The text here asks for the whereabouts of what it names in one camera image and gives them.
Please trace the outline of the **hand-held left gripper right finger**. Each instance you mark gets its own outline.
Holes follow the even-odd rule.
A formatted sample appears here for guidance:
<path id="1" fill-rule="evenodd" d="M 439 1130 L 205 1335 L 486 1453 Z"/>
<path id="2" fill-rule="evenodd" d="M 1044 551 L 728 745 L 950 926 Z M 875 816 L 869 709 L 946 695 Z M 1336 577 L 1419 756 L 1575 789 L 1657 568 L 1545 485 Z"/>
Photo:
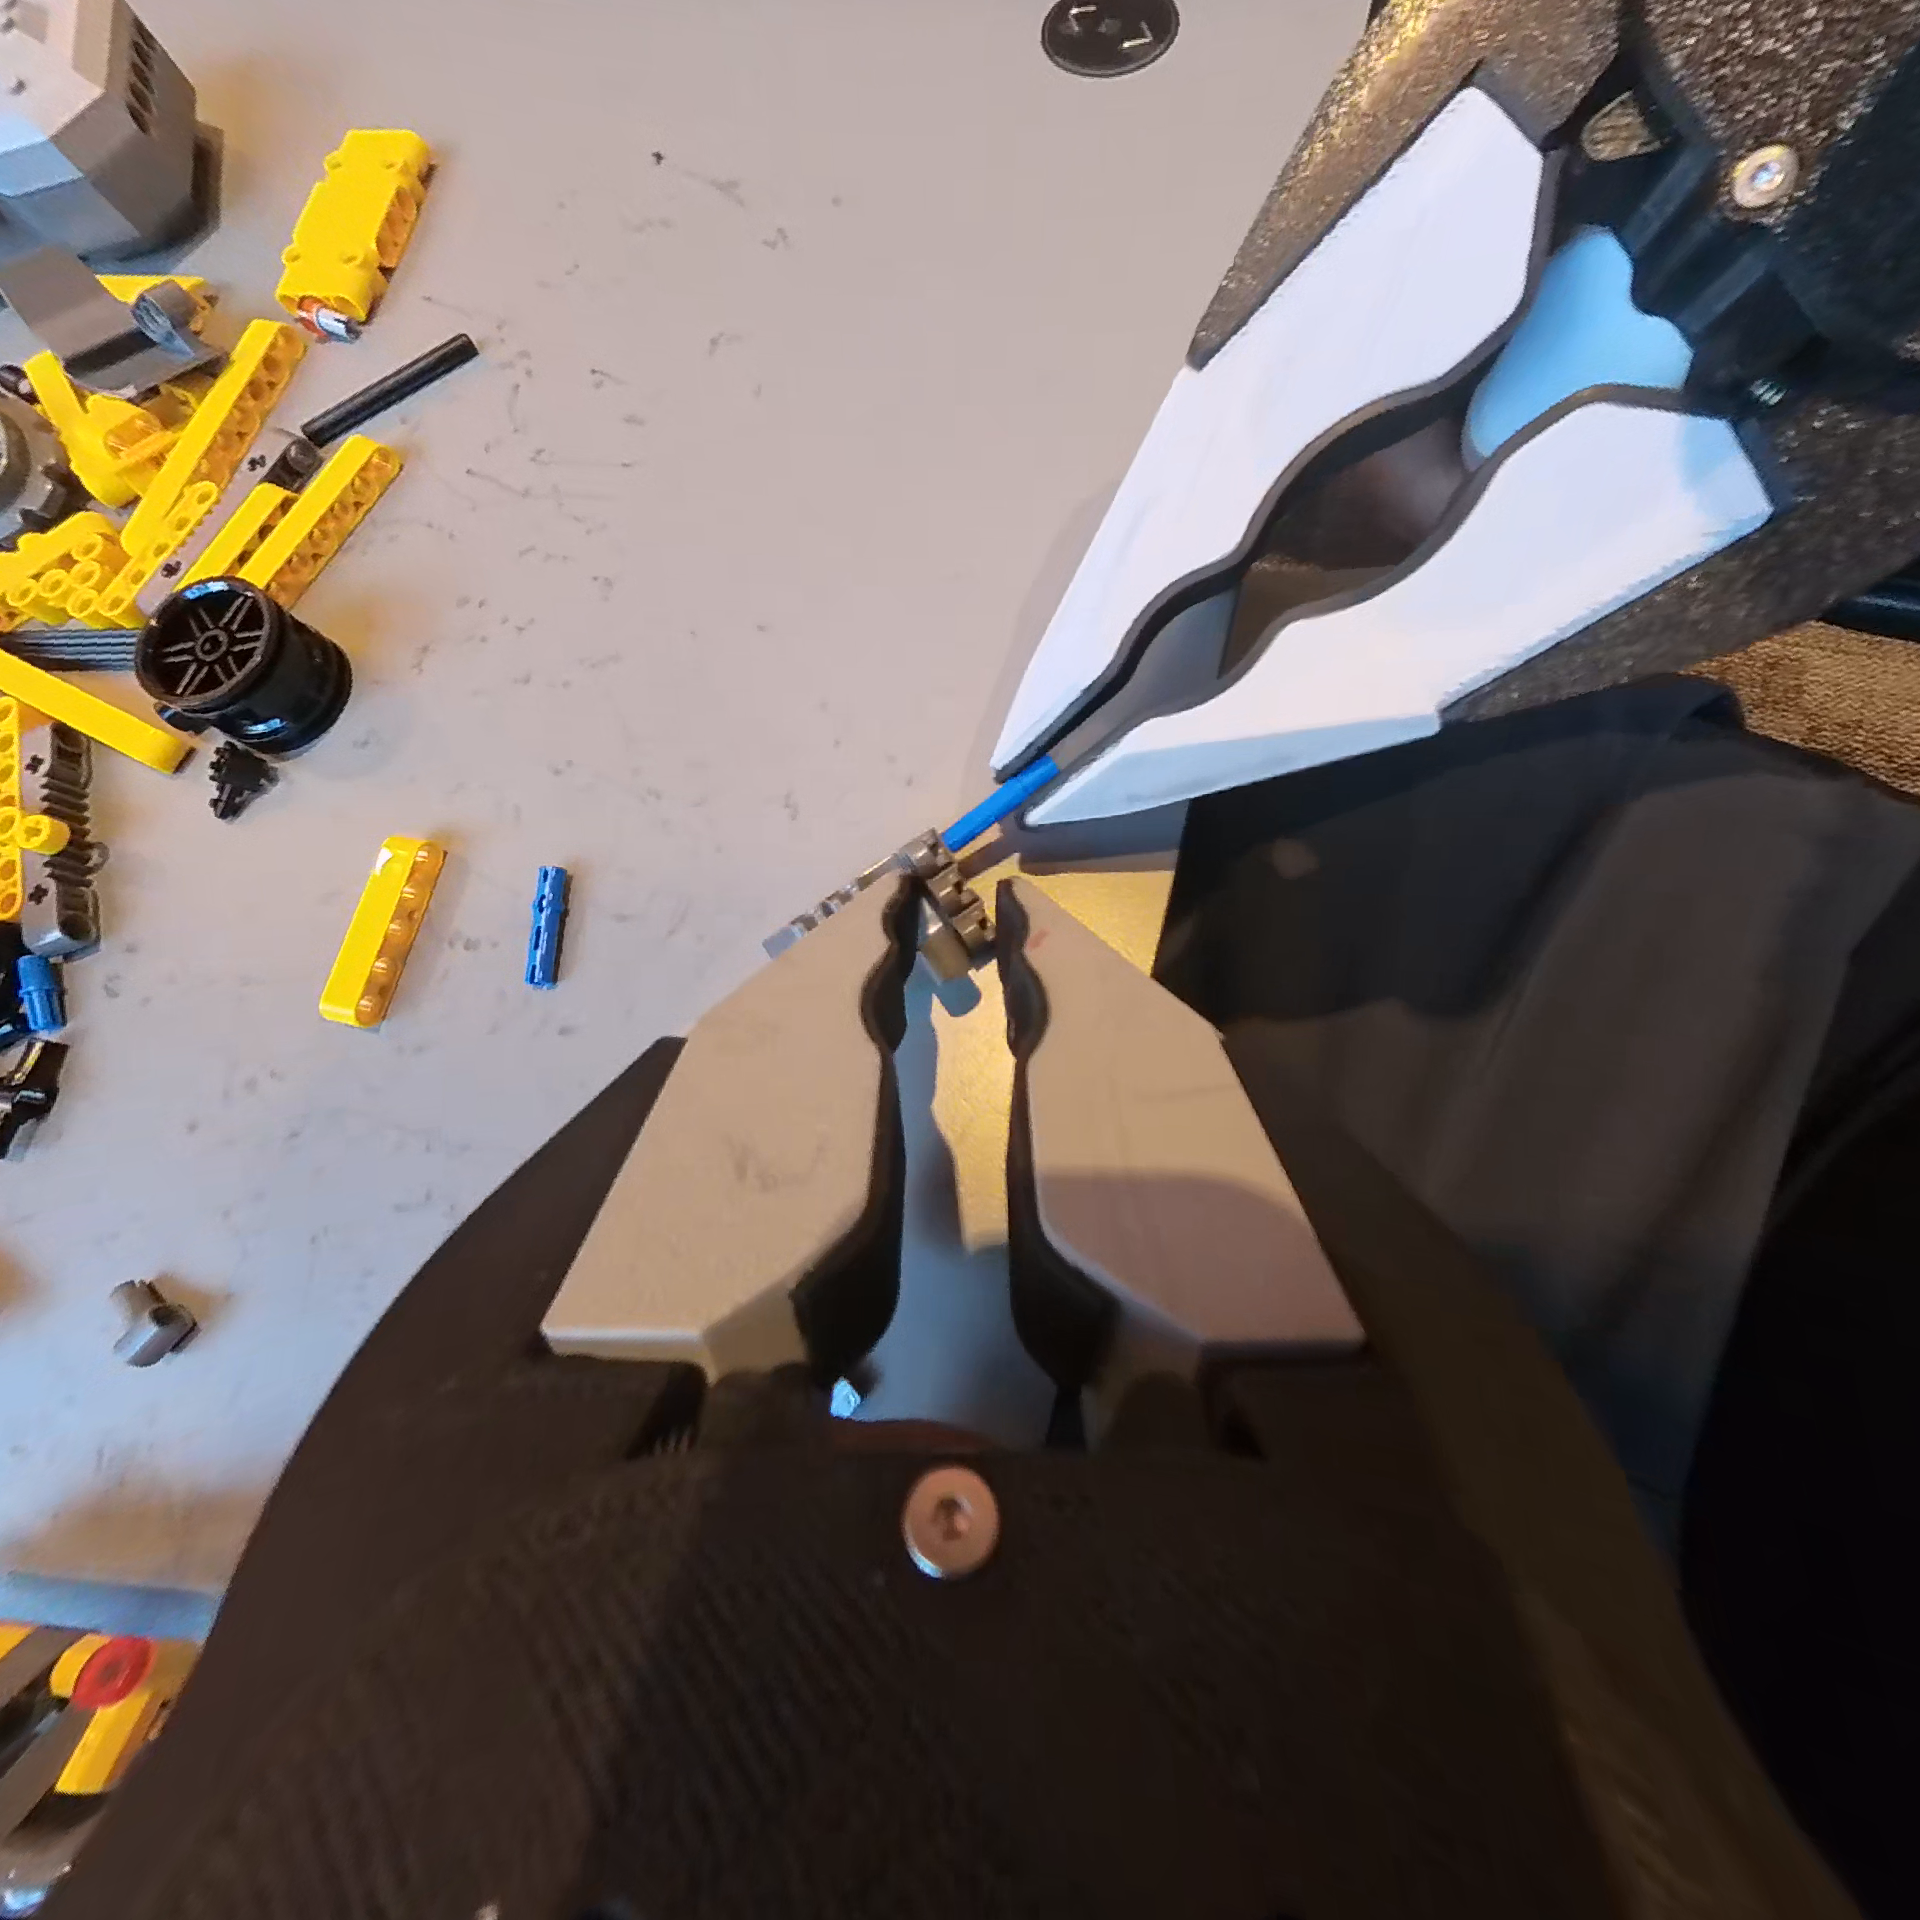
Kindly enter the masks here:
<path id="1" fill-rule="evenodd" d="M 1056 1389 L 1197 1384 L 1366 1333 L 1217 1028 L 1027 879 L 998 887 L 1010 1307 Z"/>

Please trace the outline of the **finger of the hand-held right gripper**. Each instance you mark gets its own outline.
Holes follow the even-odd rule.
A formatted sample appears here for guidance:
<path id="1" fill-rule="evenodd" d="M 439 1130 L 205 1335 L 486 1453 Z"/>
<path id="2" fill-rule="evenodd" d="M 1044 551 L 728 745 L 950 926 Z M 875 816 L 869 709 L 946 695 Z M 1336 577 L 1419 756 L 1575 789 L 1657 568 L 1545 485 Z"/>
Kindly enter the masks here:
<path id="1" fill-rule="evenodd" d="M 1177 593 L 1243 556 L 1290 473 L 1427 397 L 1515 318 L 1548 160 L 1465 86 L 1206 362 L 1177 372 L 1024 668 L 993 771 L 1102 707 Z"/>
<path id="2" fill-rule="evenodd" d="M 1443 712 L 1764 527 L 1740 429 L 1626 391 L 1509 443 L 1411 561 L 1276 622 L 1212 693 L 1138 721 L 1024 809 L 1053 831 L 1424 741 Z"/>

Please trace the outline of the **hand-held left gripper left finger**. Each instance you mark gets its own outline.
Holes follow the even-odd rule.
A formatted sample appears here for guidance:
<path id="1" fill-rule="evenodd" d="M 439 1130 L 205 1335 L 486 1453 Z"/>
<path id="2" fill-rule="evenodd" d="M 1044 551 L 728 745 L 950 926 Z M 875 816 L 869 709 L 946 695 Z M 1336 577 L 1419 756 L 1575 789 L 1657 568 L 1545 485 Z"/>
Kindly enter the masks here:
<path id="1" fill-rule="evenodd" d="M 545 1312 L 554 1354 L 860 1370 L 900 1305 L 918 933 L 887 876 L 692 1028 Z"/>

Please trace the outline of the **small grey brick assembly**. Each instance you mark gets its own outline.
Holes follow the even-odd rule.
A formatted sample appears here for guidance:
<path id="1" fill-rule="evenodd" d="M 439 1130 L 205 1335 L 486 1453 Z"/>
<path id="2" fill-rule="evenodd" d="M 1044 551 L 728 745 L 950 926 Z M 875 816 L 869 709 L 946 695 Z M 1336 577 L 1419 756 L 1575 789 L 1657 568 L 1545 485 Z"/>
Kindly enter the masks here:
<path id="1" fill-rule="evenodd" d="M 933 994 L 953 1017 L 973 1013 L 982 1003 L 976 973 L 993 959 L 997 929 L 989 904 L 962 872 L 959 852 L 938 831 L 924 831 L 902 843 L 812 906 L 792 917 L 763 941 L 768 959 L 779 959 L 830 919 L 853 906 L 860 894 L 905 875 L 915 883 L 920 933 L 918 955 L 933 980 Z"/>

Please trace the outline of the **long blue toy pin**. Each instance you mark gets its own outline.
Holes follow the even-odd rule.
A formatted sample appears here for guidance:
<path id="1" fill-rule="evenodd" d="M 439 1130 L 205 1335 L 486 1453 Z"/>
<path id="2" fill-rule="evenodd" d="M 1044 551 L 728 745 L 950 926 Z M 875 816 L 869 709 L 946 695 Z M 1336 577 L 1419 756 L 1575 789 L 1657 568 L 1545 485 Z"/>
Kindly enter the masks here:
<path id="1" fill-rule="evenodd" d="M 1037 756 L 1020 773 L 998 780 L 995 790 L 973 805 L 954 823 L 938 833 L 948 852 L 964 852 L 987 838 L 995 829 L 1013 820 L 1039 795 L 1061 778 L 1061 766 L 1051 756 Z"/>

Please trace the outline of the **grey toy connector piece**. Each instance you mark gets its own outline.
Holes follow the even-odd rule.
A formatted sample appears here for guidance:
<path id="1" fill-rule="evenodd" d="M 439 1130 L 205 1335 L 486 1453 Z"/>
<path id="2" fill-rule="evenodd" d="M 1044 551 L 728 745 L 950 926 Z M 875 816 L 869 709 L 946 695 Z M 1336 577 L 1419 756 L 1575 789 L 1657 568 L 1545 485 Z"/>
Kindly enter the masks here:
<path id="1" fill-rule="evenodd" d="M 133 1370 L 148 1370 L 177 1356 L 200 1333 L 193 1308 L 151 1281 L 117 1284 L 109 1302 L 119 1319 L 112 1356 Z"/>

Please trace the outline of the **black desk grommet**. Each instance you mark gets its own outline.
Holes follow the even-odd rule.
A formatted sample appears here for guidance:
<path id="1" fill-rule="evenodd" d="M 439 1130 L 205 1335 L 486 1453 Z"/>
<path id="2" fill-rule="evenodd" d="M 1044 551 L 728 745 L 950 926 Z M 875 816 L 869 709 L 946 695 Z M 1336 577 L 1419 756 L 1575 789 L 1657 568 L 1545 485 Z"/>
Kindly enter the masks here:
<path id="1" fill-rule="evenodd" d="M 1178 2 L 1053 2 L 1039 44 L 1061 73 L 1120 80 L 1163 61 L 1182 29 Z"/>

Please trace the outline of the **grey desk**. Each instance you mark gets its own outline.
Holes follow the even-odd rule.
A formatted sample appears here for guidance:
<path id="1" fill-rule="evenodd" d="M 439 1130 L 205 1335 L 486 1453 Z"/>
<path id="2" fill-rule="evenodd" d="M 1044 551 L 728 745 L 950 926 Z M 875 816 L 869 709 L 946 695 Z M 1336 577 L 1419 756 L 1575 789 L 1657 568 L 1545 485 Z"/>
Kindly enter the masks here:
<path id="1" fill-rule="evenodd" d="M 4 1618 L 202 1628 L 305 1424 L 498 1181 L 989 783 L 1024 654 L 1366 5 L 1178 5 L 1078 79 L 1044 5 L 138 5 L 222 134 L 241 322 L 324 155 L 439 170 L 301 420 L 465 333 L 302 603 L 346 719 L 235 824 L 96 762 L 104 941 L 4 1164 Z M 324 1020 L 389 838 L 445 870 Z M 524 985 L 542 865 L 561 979 Z M 110 1294 L 200 1331 L 114 1359 Z"/>

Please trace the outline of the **yellow toy beam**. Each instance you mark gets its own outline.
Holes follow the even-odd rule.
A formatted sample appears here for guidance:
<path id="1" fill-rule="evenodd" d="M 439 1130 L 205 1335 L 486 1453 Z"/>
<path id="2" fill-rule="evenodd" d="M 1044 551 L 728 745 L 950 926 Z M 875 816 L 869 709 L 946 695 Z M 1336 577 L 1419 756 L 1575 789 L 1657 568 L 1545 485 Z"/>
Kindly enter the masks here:
<path id="1" fill-rule="evenodd" d="M 439 841 L 382 841 L 319 996 L 324 1023 L 362 1033 L 385 1025 L 445 862 Z"/>

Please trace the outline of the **person's black sweater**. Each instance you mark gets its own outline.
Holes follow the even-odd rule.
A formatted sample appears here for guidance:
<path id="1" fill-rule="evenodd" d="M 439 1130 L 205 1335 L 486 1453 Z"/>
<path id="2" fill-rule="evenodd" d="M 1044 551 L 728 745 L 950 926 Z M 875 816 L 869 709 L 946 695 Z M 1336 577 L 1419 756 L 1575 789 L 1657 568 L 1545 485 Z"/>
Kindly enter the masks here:
<path id="1" fill-rule="evenodd" d="M 1917 1074 L 1789 1161 L 1692 1456 L 1692 1636 L 1865 1916 L 1919 1915 Z"/>

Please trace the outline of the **black toy wheel hub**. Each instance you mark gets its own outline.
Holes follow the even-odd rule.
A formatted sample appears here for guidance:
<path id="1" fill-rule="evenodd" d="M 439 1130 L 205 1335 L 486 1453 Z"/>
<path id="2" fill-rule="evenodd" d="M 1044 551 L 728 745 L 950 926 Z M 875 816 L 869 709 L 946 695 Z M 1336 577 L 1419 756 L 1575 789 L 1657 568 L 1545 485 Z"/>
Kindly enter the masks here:
<path id="1" fill-rule="evenodd" d="M 267 761 L 311 750 L 352 695 L 333 638 L 232 577 L 171 594 L 136 641 L 133 673 L 171 725 Z"/>

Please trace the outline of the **yellow black toy brick vehicle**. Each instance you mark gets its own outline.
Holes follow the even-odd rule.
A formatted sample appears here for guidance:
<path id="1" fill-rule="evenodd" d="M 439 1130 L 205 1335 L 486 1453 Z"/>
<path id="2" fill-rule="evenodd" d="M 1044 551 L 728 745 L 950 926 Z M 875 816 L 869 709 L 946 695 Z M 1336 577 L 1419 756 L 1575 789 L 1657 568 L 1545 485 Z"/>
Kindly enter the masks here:
<path id="1" fill-rule="evenodd" d="M 3 1625 L 3 1915 L 35 1916 L 173 1719 L 202 1644 Z"/>

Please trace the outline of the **pile of toy brick pieces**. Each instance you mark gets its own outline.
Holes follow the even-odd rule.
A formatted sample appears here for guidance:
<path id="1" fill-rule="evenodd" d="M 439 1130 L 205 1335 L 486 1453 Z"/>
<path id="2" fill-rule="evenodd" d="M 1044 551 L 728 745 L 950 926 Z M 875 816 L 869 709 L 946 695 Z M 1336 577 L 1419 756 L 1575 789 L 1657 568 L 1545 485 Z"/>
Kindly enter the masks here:
<path id="1" fill-rule="evenodd" d="M 454 334 L 280 420 L 311 349 L 357 344 L 379 318 L 437 173 L 423 133 L 345 133 L 293 224 L 273 312 L 228 340 L 198 274 L 95 274 L 53 247 L 4 262 L 4 294 L 39 337 L 4 365 L 6 1163 L 59 1108 L 69 973 L 104 943 L 96 762 L 162 778 L 200 766 L 212 796 L 224 741 L 184 733 L 136 683 L 143 629 L 180 588 L 232 577 L 324 635 L 301 604 L 405 474 L 376 430 L 478 362 Z"/>

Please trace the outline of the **grey toy battery box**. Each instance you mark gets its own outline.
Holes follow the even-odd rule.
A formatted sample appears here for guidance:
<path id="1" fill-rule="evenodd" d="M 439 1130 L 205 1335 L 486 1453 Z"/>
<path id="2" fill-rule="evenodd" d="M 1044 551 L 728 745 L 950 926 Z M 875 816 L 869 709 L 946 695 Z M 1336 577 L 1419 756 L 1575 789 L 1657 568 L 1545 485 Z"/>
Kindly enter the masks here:
<path id="1" fill-rule="evenodd" d="M 144 258 L 205 223 L 198 97 L 128 2 L 3 7 L 4 247 Z"/>

